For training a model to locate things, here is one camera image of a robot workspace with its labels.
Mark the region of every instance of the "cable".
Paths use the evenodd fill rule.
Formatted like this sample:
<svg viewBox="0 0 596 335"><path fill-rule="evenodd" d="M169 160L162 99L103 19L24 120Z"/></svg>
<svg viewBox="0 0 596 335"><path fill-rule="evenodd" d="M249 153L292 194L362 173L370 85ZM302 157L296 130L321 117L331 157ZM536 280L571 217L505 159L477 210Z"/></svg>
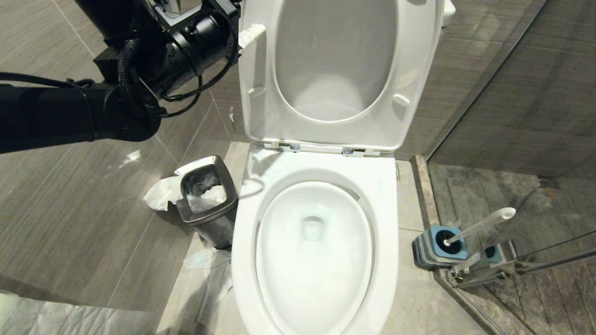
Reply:
<svg viewBox="0 0 596 335"><path fill-rule="evenodd" d="M203 76L198 76L198 87L201 87L202 84L203 84ZM194 99L186 107L182 108L181 110L179 110L175 113L162 115L162 118L167 119L168 117L173 117L173 116L178 116L180 114L184 114L186 111L191 109L197 103L199 97L201 97L201 92L197 93L194 96Z"/></svg>
<svg viewBox="0 0 596 335"><path fill-rule="evenodd" d="M136 117L144 119L143 111L137 106L132 97L131 83L129 73L131 72L131 63L136 51L138 50L140 40L138 38L128 39L124 42L120 54L118 55L118 90L125 104L130 108Z"/></svg>
<svg viewBox="0 0 596 335"><path fill-rule="evenodd" d="M226 75L226 73L228 73L228 70L230 69L230 67L232 67L232 62L238 55L238 32L236 31L236 28L232 24L232 21L230 21L230 19L225 14L221 14L219 12L214 12L214 14L217 14L218 16L222 17L228 23L229 28L232 30L232 36L234 37L234 43L232 44L231 56L228 59L228 62L223 67L223 69L218 74L216 74L213 78L211 78L211 80L208 83L206 83L204 86L201 86L197 89L194 89L190 92L186 92L183 94L176 94L176 95L170 95L170 96L162 95L162 98L164 100L166 100L166 101L180 101L180 100L186 99L194 94L203 92L206 89L211 88L217 82L219 82Z"/></svg>
<svg viewBox="0 0 596 335"><path fill-rule="evenodd" d="M6 80L10 82L36 83L39 85L53 86L59 88L72 88L74 85L73 83L60 82L54 79L47 79L31 75L23 75L21 73L12 72L0 72L0 80Z"/></svg>

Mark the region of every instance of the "trash can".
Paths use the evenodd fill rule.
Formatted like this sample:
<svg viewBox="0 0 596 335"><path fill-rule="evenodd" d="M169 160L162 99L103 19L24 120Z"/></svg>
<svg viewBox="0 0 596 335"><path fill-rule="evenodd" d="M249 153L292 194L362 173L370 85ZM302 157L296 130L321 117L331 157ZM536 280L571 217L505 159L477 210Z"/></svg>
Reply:
<svg viewBox="0 0 596 335"><path fill-rule="evenodd" d="M232 245L238 194L224 161L219 156L205 157L189 163L175 172L182 175L183 198L176 202L182 220L216 249ZM201 196L212 187L221 185L225 201L219 204L201 202Z"/></svg>

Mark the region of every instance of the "crumpled tissue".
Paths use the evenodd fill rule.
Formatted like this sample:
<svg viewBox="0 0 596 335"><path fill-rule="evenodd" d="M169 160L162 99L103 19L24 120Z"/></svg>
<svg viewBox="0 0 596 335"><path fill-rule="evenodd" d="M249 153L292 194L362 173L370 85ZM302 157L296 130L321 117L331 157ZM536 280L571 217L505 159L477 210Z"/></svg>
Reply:
<svg viewBox="0 0 596 335"><path fill-rule="evenodd" d="M221 185L213 186L205 191L200 197L187 193L188 206L190 207L190 211L195 214L202 213L207 209L222 204L225 200L225 190Z"/></svg>
<svg viewBox="0 0 596 335"><path fill-rule="evenodd" d="M174 176L162 179L153 185L143 198L153 210L167 210L167 202L176 204L184 198L180 189L183 176Z"/></svg>

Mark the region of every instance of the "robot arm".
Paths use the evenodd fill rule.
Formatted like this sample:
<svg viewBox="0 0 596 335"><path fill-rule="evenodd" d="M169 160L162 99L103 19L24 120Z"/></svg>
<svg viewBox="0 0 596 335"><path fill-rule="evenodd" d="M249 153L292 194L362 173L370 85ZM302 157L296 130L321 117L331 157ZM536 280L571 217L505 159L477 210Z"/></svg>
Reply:
<svg viewBox="0 0 596 335"><path fill-rule="evenodd" d="M144 0L76 2L108 45L94 59L104 82L0 73L3 81L51 86L0 83L0 153L103 138L144 141L162 118L190 109L237 62L240 9L230 0L204 0L177 20ZM223 58L228 60L223 70L203 84L201 74ZM170 95L194 77L197 89ZM174 113L158 104L190 97L189 105Z"/></svg>

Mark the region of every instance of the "toilet brush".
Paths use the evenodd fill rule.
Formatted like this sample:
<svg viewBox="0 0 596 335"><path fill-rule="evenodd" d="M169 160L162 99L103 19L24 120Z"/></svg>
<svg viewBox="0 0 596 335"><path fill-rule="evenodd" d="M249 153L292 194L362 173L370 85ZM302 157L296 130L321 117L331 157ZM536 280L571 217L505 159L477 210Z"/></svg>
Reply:
<svg viewBox="0 0 596 335"><path fill-rule="evenodd" d="M516 214L516 209L513 207L505 207L499 210L492 212L489 216L485 217L472 227L464 229L461 233L443 241L443 244L446 246L450 246L451 243L464 238L466 236L472 235L475 232L480 231L481 229L491 227L494 225L498 225L501 222L505 222L511 219Z"/></svg>

